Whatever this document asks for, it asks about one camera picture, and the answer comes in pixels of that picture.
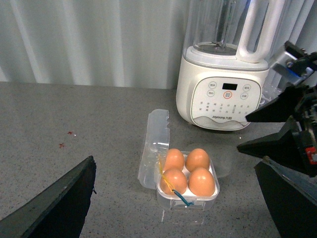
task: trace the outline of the display screen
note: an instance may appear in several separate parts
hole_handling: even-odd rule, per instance
[[[222,86],[222,89],[225,90],[237,90],[238,84],[232,84],[232,83],[224,83]]]

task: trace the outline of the plastic container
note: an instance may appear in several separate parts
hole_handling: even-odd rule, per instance
[[[201,209],[202,211],[207,211],[212,207],[219,194],[219,183],[212,160],[210,161],[209,169],[215,181],[215,192],[212,196],[196,196],[187,187],[183,197],[188,202],[192,202],[193,205],[186,206],[178,196],[165,194],[159,186],[161,176],[159,173],[158,158],[160,158],[164,164],[166,161],[167,151],[169,149],[169,128],[167,128],[167,119],[168,110],[156,109],[149,114],[138,179],[142,186],[157,190],[158,202],[166,210],[176,208]],[[184,151],[183,154],[186,160],[189,152]],[[183,169],[183,173],[187,178],[189,177],[190,173],[185,167]]]

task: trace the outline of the egg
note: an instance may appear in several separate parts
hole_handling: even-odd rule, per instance
[[[187,189],[187,179],[186,176],[178,169],[169,169],[166,170],[163,175],[166,179],[174,186],[175,190],[180,194],[183,194]],[[162,191],[168,195],[174,195],[172,191],[169,190],[167,183],[163,178],[159,182],[160,188]]]
[[[183,170],[184,165],[185,159],[183,153],[178,149],[169,149],[163,170],[166,171],[172,168]]]
[[[185,166],[189,172],[192,172],[196,168],[205,168],[209,169],[210,159],[207,152],[203,149],[194,149],[188,156],[185,163]]]
[[[196,196],[212,196],[215,191],[214,178],[205,168],[196,168],[189,175],[188,187]]]

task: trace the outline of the button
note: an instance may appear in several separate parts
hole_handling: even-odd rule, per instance
[[[209,83],[209,88],[214,89],[214,88],[216,88],[216,87],[217,87],[216,82],[210,82],[210,83]]]
[[[207,92],[208,97],[213,97],[214,96],[214,90],[209,90]]]
[[[243,86],[243,91],[248,92],[251,89],[250,84],[246,84]]]
[[[231,93],[230,91],[226,91],[226,92],[224,92],[223,97],[224,97],[225,99],[229,99],[229,98],[232,97],[232,93]]]
[[[242,94],[240,95],[240,98],[244,100],[244,99],[247,99],[248,96],[249,96],[248,93],[242,93]]]

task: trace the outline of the gray countertop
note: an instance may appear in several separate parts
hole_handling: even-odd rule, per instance
[[[282,124],[205,130],[181,118],[175,93],[1,82],[0,219],[93,155],[97,194],[81,238],[279,237],[254,170],[260,159],[236,146],[278,132]],[[156,192],[140,185],[147,118],[155,109],[169,110],[170,148],[201,147],[213,156],[220,193],[209,211],[164,211]]]

